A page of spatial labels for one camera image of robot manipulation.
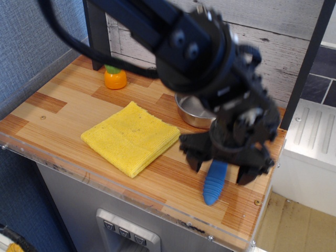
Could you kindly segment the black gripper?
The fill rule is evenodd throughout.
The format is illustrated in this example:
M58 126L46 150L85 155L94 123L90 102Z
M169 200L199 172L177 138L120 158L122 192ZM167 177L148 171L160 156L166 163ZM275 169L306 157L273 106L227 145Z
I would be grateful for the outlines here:
M204 161L211 159L239 166L238 185L247 185L257 175L267 174L275 164L263 144L256 147L249 140L236 141L231 133L224 134L217 126L204 133L181 135L180 149L196 173Z

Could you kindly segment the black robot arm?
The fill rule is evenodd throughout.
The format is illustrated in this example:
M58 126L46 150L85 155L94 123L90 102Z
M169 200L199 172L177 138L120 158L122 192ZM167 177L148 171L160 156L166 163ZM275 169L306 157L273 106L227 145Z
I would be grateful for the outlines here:
M236 42L219 13L204 6L185 13L167 1L93 1L155 55L156 68L144 69L86 46L59 24L51 1L38 4L71 48L100 63L160 79L170 90L196 97L216 115L207 132L180 137L192 169L212 159L237 165L237 183L245 185L273 167L265 142L276 138L280 115L255 71L260 52Z

